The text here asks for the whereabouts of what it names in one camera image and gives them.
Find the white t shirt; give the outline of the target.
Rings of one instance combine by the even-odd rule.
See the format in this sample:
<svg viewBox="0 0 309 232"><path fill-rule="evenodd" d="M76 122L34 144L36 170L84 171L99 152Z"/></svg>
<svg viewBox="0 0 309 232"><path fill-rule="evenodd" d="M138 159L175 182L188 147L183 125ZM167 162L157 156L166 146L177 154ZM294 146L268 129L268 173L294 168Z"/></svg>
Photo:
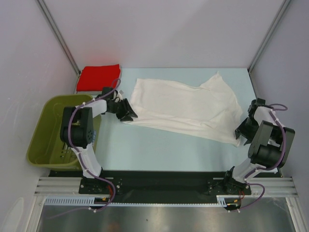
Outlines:
<svg viewBox="0 0 309 232"><path fill-rule="evenodd" d="M139 78L129 103L138 116L131 125L240 145L235 129L243 111L218 73L198 87Z"/></svg>

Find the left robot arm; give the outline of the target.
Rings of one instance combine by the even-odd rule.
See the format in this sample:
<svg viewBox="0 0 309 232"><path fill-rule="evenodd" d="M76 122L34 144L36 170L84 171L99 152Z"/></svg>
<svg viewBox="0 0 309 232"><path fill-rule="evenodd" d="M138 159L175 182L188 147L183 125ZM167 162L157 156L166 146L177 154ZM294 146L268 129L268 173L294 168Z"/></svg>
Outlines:
<svg viewBox="0 0 309 232"><path fill-rule="evenodd" d="M100 177L102 167L98 163L92 142L95 137L94 118L105 113L115 114L121 122L138 118L128 99L112 87L104 87L100 95L79 106L67 106L63 110L60 139L72 149L82 167L83 176L92 178L90 188L102 193L107 182Z"/></svg>

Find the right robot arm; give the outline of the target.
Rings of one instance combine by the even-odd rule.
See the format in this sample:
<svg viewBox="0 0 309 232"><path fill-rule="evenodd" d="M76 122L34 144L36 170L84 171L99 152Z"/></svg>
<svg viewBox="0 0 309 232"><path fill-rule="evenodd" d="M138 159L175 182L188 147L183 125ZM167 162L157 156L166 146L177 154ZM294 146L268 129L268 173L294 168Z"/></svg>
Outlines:
<svg viewBox="0 0 309 232"><path fill-rule="evenodd" d="M252 100L248 117L235 129L236 138L243 136L249 145L248 157L225 173L223 190L236 194L250 185L249 181L262 171L285 165L295 130L284 126L276 116L275 105L260 98Z"/></svg>

